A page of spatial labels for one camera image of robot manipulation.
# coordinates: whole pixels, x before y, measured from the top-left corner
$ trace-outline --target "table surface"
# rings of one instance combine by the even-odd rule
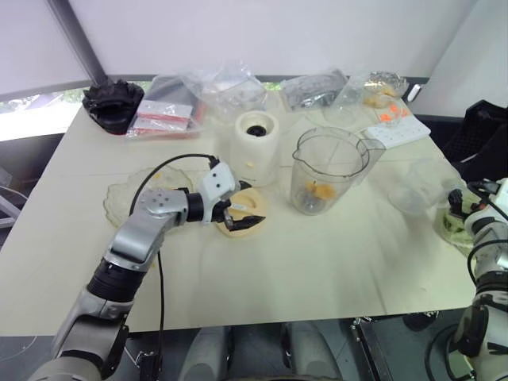
[[[271,94],[275,100],[278,95]],[[425,139],[385,152],[367,178],[326,214],[308,217],[287,201],[291,152],[307,118],[319,112],[271,112],[283,128],[276,184],[264,226],[231,239],[214,225],[186,224],[161,249],[166,329],[272,321],[350,318],[445,310],[470,304],[466,261],[433,230],[433,213],[407,217],[388,193],[416,160],[445,160]],[[102,131],[80,110],[0,252],[0,336],[54,334],[93,274],[115,228],[102,202],[107,188],[188,152],[227,157],[228,128],[212,117],[193,140],[129,140]],[[365,114],[360,125],[372,124]],[[203,160],[178,167],[198,179]],[[127,323],[155,330],[159,278],[151,268]]]

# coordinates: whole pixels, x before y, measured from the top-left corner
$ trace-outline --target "clear plastic bag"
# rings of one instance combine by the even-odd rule
[[[158,75],[137,108],[128,137],[197,137],[205,105],[176,77]]]
[[[179,77],[195,97],[213,107],[226,121],[233,121],[246,111],[265,109],[267,91],[241,61],[181,71]]]
[[[323,107],[322,113],[331,125],[341,127],[349,132],[357,132],[356,121],[363,113],[361,105],[364,96],[364,84],[368,73],[357,73],[349,77],[333,103]]]
[[[396,73],[373,71],[364,85],[364,105],[375,109],[388,107],[404,95],[408,86],[406,79]]]
[[[332,68],[282,81],[280,87],[289,109],[299,111],[330,106],[347,81],[340,70]]]

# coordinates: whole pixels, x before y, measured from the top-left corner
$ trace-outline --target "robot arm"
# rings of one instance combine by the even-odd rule
[[[480,196],[478,210],[464,221],[474,237],[468,262],[476,258],[474,271],[470,269],[476,295],[453,340],[470,359],[478,380],[497,381],[508,379],[508,221],[498,211],[508,211],[508,179],[475,185],[489,193]]]
[[[52,357],[29,379],[96,381],[112,375],[120,363],[129,328],[125,320],[163,241],[164,234],[186,221],[225,222],[230,230],[263,220],[233,221],[229,197],[248,187],[235,181],[229,167],[216,164],[198,193],[148,189],[133,214],[115,234],[90,282],[82,289],[52,343]]]

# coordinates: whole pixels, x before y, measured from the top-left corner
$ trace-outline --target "clear plastic cup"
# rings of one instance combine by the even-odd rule
[[[404,214],[417,216],[461,186],[459,173],[445,159],[420,160],[410,166],[389,199]]]
[[[344,88],[333,103],[322,110],[325,120],[342,128],[354,124],[362,112],[364,83],[368,75],[354,75],[349,78]]]

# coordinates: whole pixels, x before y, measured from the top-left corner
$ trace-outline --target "plastic bag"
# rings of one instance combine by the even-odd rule
[[[181,71],[179,77],[194,96],[213,107],[226,121],[246,111],[265,109],[267,91],[241,61]]]
[[[158,75],[137,108],[128,137],[197,137],[204,105],[176,77]]]
[[[305,75],[280,83],[291,111],[330,106],[348,82],[336,68],[317,75]]]
[[[388,107],[406,93],[408,86],[406,79],[396,73],[373,71],[364,85],[364,105],[375,109]]]

